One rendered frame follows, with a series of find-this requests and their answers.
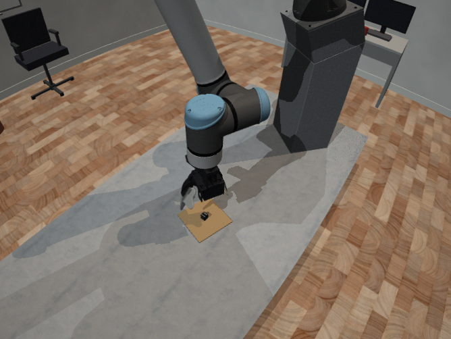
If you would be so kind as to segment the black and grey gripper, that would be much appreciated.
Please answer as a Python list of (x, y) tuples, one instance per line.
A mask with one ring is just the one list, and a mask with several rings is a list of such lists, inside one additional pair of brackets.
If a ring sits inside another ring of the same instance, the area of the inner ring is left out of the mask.
[(184, 208), (185, 204), (189, 209), (194, 207), (193, 198), (196, 194), (196, 189), (193, 188), (193, 186), (198, 188), (198, 197), (201, 202), (203, 200), (206, 201), (212, 199), (224, 193), (228, 195), (225, 181), (223, 180), (222, 173), (217, 165), (209, 169), (194, 168), (195, 170), (192, 170), (182, 185), (180, 210)]

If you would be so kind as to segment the orange flat mat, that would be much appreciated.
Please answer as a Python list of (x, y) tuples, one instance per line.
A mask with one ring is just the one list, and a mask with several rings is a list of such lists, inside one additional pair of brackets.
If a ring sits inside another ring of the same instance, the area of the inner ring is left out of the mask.
[[(208, 214), (205, 221), (201, 219), (202, 212)], [(187, 208), (181, 211), (178, 217), (199, 243), (232, 223), (232, 220), (212, 199), (195, 203), (193, 209)]]

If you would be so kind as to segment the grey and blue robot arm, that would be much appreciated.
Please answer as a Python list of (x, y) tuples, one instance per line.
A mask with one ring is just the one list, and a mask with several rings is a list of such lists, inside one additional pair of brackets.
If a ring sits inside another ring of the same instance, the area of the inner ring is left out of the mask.
[[(196, 82), (197, 96), (185, 106), (186, 162), (209, 169), (222, 158), (223, 137), (265, 121), (269, 97), (259, 87), (232, 82), (195, 0), (154, 0)], [(294, 0), (297, 20), (318, 22), (346, 9), (346, 0)], [(199, 90), (200, 89), (200, 90)]]

